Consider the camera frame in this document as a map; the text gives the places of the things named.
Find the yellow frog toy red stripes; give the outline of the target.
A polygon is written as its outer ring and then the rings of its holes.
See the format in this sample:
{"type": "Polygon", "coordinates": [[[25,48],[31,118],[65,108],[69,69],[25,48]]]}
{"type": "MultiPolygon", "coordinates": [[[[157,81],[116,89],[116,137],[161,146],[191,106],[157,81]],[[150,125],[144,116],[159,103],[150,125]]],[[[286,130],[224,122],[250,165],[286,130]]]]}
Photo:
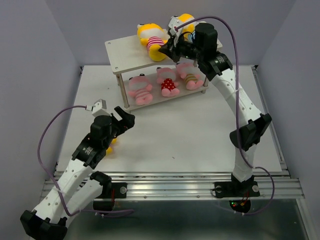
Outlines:
{"type": "Polygon", "coordinates": [[[159,51],[168,41],[167,34],[159,25],[155,23],[138,24],[137,36],[152,61],[161,62],[167,57],[159,51]]]}

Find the pink frog toy red polka-dot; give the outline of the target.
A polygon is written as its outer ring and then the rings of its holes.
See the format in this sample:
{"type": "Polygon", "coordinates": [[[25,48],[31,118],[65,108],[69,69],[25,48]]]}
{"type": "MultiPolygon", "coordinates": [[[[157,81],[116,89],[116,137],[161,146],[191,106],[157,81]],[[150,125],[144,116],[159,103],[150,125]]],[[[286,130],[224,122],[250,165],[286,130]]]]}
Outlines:
{"type": "Polygon", "coordinates": [[[163,97],[175,97],[180,94],[178,83],[176,83],[176,73],[169,67],[157,67],[156,82],[161,86],[161,95],[163,97]]]}

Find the pink frog toy orange stripes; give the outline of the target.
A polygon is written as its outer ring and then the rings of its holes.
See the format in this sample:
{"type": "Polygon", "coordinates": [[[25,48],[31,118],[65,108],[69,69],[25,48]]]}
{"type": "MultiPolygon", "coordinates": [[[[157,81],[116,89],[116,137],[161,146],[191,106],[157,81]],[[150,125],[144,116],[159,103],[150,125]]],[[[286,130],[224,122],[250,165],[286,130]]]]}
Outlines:
{"type": "Polygon", "coordinates": [[[187,90],[193,91],[201,87],[204,81],[198,73],[197,68],[191,62],[181,62],[175,65],[176,72],[184,81],[187,90]]]}

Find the yellow frog toy pink stripes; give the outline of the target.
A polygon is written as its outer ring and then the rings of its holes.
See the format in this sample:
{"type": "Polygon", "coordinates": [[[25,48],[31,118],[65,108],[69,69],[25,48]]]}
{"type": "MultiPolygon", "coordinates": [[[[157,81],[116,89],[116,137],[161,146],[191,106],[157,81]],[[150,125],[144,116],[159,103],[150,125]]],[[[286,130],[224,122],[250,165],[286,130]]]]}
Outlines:
{"type": "Polygon", "coordinates": [[[108,155],[111,155],[111,154],[114,152],[114,147],[116,146],[116,143],[117,143],[117,138],[114,138],[114,139],[111,141],[109,147],[108,147],[107,150],[106,150],[106,155],[107,155],[107,156],[108,156],[108,155]]]}

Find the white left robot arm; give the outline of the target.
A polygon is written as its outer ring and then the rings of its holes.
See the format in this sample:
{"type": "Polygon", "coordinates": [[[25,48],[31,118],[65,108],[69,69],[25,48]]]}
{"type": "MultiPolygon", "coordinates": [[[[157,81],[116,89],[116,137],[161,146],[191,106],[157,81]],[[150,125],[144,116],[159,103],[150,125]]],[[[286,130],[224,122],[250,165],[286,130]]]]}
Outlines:
{"type": "Polygon", "coordinates": [[[34,207],[25,210],[20,222],[28,236],[35,240],[62,240],[68,225],[97,197],[115,199],[116,190],[110,176],[95,168],[106,156],[112,141],[135,125],[135,116],[120,106],[114,109],[121,117],[105,109],[92,107],[95,115],[89,133],[75,149],[66,169],[58,180],[51,176],[54,186],[34,207]]]}

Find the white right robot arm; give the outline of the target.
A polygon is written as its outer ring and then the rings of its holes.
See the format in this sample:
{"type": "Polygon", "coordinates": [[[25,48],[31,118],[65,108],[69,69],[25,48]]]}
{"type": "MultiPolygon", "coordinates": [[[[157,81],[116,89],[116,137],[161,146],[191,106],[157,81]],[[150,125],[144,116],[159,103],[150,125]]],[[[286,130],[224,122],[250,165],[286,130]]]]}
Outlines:
{"type": "Polygon", "coordinates": [[[193,40],[189,41],[184,38],[184,26],[180,21],[170,23],[169,40],[159,51],[175,63],[181,58],[195,60],[198,69],[218,89],[235,116],[236,129],[229,134],[235,147],[231,179],[215,182],[212,195],[218,199],[258,197],[259,187],[253,174],[254,155],[272,117],[253,104],[239,83],[239,68],[218,51],[215,27],[205,22],[196,24],[193,40]]]}

